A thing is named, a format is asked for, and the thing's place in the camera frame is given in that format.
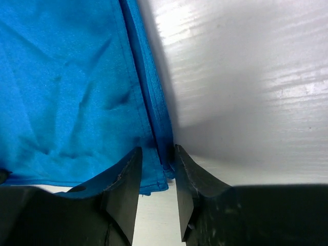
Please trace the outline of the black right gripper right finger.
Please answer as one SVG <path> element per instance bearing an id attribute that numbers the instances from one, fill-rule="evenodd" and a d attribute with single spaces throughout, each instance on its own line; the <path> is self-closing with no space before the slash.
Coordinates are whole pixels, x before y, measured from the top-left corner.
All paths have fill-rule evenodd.
<path id="1" fill-rule="evenodd" d="M 186 245 L 327 245 L 327 185 L 230 186 L 174 153 Z"/>

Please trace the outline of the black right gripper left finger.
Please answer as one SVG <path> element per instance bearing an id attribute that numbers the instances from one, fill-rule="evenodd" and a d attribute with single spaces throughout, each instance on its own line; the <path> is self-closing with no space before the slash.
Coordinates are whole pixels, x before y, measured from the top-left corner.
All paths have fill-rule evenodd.
<path id="1" fill-rule="evenodd" d="M 1 187 L 1 245 L 131 245 L 142 149 L 67 192 Z"/>

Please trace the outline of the blue satin napkin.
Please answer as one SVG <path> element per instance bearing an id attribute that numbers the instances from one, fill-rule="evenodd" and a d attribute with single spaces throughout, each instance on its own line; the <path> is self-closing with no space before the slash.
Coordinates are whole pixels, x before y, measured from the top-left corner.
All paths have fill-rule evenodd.
<path id="1" fill-rule="evenodd" d="M 150 195 L 174 178 L 172 146 L 137 1 L 1 1 L 5 185 L 73 187 L 141 147 Z"/>

